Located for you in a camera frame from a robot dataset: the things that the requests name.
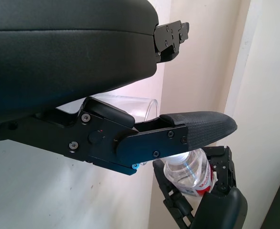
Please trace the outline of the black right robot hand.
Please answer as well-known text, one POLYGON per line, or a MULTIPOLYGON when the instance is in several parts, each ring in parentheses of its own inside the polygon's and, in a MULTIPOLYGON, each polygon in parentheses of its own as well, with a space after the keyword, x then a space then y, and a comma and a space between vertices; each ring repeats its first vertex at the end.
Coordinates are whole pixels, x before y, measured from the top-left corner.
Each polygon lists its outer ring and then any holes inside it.
POLYGON ((240 229, 247 215, 246 198, 237 188, 232 152, 227 146, 204 147, 217 182, 204 194, 196 214, 182 193, 166 179, 164 163, 153 161, 154 174, 164 195, 164 205, 181 229, 240 229))

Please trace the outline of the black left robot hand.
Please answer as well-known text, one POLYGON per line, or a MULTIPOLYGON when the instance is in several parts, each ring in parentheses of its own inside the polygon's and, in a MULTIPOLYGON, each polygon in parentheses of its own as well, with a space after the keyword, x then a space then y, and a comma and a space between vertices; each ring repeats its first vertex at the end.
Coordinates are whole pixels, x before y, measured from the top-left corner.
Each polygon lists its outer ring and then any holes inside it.
POLYGON ((237 129, 218 112, 142 123, 94 98, 155 74, 188 39, 146 0, 0 0, 0 141, 126 175, 135 164, 199 149, 237 129))

